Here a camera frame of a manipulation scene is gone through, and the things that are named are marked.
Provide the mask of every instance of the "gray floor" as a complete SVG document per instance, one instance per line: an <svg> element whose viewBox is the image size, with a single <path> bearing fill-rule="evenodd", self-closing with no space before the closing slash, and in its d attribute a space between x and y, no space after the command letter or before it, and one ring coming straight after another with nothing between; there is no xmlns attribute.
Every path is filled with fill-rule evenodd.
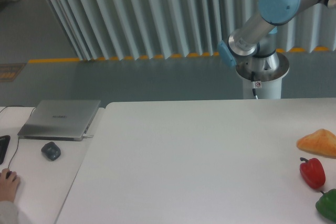
<svg viewBox="0 0 336 224"><path fill-rule="evenodd" d="M336 53L287 53L283 98L336 97ZM0 7L0 63L73 58L45 0ZM234 70L218 57L137 61L31 63L13 82L0 83L0 106L36 106L42 99L118 101L242 99Z"/></svg>
<svg viewBox="0 0 336 224"><path fill-rule="evenodd" d="M287 54L283 98L336 97L335 53ZM119 101L242 99L241 80L218 57L28 64L0 83L0 105L42 99Z"/></svg>

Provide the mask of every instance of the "laptop logo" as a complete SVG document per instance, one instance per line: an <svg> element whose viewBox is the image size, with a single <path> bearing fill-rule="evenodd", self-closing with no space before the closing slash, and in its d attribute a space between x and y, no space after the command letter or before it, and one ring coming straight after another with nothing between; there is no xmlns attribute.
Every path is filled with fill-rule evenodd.
<svg viewBox="0 0 336 224"><path fill-rule="evenodd" d="M67 118L67 115L53 115L53 118Z"/></svg>

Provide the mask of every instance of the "sleeve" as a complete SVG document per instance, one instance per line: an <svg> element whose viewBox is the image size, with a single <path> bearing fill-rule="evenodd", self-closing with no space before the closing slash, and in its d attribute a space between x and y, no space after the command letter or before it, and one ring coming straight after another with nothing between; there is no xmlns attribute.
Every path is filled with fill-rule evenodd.
<svg viewBox="0 0 336 224"><path fill-rule="evenodd" d="M17 213L17 207L12 202L0 202L0 224L18 224Z"/></svg>

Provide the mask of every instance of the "tabletop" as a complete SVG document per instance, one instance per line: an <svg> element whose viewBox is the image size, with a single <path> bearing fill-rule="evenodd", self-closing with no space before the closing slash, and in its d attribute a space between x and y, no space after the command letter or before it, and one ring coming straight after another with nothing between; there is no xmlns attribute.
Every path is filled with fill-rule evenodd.
<svg viewBox="0 0 336 224"><path fill-rule="evenodd" d="M0 135L9 135L10 143L0 170L7 168L17 147L17 133L29 118L33 108L6 108L0 113ZM100 108L88 130L94 134L104 109ZM91 142L54 141L61 149L60 157L49 161L41 148L50 141L20 139L10 169L21 177L15 204L20 224L51 224L68 195L69 189Z"/></svg>
<svg viewBox="0 0 336 224"><path fill-rule="evenodd" d="M121 102L106 107L57 223L326 223L296 141L336 133L336 99Z"/></svg>

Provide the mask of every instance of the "laptop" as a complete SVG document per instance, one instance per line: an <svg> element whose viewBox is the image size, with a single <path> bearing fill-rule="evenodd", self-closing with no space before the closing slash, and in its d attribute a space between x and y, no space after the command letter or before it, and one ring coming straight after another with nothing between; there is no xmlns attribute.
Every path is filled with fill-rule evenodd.
<svg viewBox="0 0 336 224"><path fill-rule="evenodd" d="M20 138L81 141L99 100L42 100L18 133Z"/></svg>

